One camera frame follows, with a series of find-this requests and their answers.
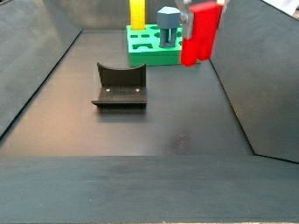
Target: gray figure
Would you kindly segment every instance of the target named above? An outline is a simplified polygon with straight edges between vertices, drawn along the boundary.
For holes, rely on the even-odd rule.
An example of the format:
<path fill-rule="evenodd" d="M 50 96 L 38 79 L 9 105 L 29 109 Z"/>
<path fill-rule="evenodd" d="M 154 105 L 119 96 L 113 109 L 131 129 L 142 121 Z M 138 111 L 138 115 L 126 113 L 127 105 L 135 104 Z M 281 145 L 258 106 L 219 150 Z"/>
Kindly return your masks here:
<path fill-rule="evenodd" d="M 174 7 L 163 7 L 158 11 L 157 24 L 161 28 L 161 47 L 175 47 L 177 32 L 181 25 L 181 11 Z"/>

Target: green pegboard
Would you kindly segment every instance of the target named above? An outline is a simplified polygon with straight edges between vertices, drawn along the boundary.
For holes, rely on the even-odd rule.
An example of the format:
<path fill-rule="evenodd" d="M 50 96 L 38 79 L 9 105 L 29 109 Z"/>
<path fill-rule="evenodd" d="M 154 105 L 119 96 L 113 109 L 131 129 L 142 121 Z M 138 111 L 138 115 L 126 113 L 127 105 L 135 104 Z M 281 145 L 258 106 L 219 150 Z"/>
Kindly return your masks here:
<path fill-rule="evenodd" d="M 146 29 L 134 31 L 131 25 L 127 30 L 129 60 L 130 66 L 138 67 L 146 63 L 147 66 L 167 66 L 181 64 L 183 28 L 178 28 L 175 47 L 162 48 L 161 29 L 157 24 L 147 24 Z"/>

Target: metal wall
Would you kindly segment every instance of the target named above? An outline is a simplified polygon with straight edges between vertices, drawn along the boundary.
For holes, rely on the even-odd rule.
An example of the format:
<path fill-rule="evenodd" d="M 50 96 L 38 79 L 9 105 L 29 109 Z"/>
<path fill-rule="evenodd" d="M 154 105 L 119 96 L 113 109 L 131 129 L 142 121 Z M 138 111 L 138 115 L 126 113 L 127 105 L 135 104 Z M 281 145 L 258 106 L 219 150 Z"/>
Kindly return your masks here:
<path fill-rule="evenodd" d="M 51 0 L 0 5 L 0 136 L 81 34 Z"/>
<path fill-rule="evenodd" d="M 193 3 L 207 0 L 193 0 Z M 54 0 L 85 30 L 125 30 L 130 25 L 129 0 Z M 155 24 L 157 12 L 177 7 L 174 0 L 146 1 L 146 22 Z"/>
<path fill-rule="evenodd" d="M 213 64 L 255 153 L 299 162 L 299 21 L 231 0 Z"/>

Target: yellow peg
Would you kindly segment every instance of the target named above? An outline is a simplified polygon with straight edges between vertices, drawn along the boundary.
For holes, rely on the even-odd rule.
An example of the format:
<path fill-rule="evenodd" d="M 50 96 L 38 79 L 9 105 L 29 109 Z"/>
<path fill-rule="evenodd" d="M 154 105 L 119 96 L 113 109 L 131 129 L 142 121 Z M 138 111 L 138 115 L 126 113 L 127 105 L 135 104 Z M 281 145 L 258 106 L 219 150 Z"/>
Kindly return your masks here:
<path fill-rule="evenodd" d="M 146 0 L 130 0 L 133 30 L 146 29 Z"/>

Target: red block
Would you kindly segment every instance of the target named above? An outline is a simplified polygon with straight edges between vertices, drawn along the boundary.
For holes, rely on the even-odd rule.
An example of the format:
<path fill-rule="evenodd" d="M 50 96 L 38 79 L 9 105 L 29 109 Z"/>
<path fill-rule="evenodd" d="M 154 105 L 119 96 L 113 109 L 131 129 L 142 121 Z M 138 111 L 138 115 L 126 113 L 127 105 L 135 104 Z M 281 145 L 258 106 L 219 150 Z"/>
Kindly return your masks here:
<path fill-rule="evenodd" d="M 194 13 L 193 35 L 182 42 L 182 64 L 187 67 L 197 60 L 209 60 L 221 22 L 222 5 L 215 2 L 199 3 L 191 6 Z"/>

